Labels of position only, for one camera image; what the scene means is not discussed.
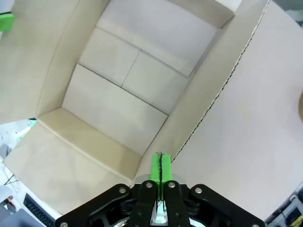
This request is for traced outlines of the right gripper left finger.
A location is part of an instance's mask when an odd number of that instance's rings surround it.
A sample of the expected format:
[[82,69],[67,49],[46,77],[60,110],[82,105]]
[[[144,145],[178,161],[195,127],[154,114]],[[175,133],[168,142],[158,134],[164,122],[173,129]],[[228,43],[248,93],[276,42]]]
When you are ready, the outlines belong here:
[[129,187],[119,183],[55,221],[56,227],[149,227],[158,199],[161,153],[153,155],[150,175]]

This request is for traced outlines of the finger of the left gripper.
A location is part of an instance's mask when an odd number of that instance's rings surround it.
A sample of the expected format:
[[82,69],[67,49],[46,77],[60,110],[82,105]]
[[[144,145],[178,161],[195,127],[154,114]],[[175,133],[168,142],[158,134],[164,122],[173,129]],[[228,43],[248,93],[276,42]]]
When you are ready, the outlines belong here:
[[0,31],[7,32],[12,28],[14,22],[14,15],[12,13],[0,14]]

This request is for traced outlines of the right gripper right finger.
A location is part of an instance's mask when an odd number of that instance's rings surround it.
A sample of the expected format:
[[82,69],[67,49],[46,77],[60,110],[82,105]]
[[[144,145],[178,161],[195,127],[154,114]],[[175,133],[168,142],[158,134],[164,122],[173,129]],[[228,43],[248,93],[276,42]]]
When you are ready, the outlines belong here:
[[161,194],[170,227],[263,227],[264,221],[204,184],[175,180],[170,156],[160,155]]

